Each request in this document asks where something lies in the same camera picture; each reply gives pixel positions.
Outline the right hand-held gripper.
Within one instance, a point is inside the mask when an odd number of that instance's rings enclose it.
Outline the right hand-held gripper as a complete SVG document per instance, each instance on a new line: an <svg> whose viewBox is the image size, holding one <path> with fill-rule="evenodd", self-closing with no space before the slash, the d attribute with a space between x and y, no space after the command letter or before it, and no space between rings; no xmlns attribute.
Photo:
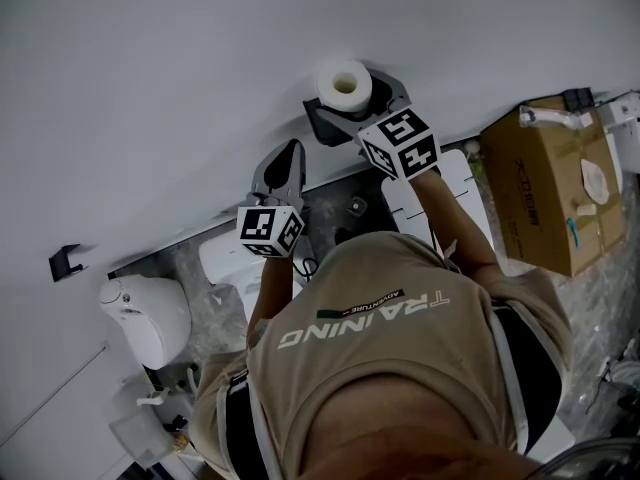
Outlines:
<svg viewBox="0 0 640 480"><path fill-rule="evenodd" d="M319 142L357 138L369 162L393 179L409 181L438 164L440 145L432 128L415 111L405 86L396 78L369 69L372 92L368 110L391 114L358 132L357 123L337 111L315 110Z"/></svg>

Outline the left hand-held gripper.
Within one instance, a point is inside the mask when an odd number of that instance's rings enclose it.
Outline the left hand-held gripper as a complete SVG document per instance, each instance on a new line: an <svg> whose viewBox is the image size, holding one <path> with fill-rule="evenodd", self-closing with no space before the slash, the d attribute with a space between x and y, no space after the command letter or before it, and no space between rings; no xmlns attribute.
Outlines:
<svg viewBox="0 0 640 480"><path fill-rule="evenodd" d="M305 228L301 216L306 152L298 139L276 147L256 167L252 192L237 211L241 245L265 258L289 257Z"/></svg>

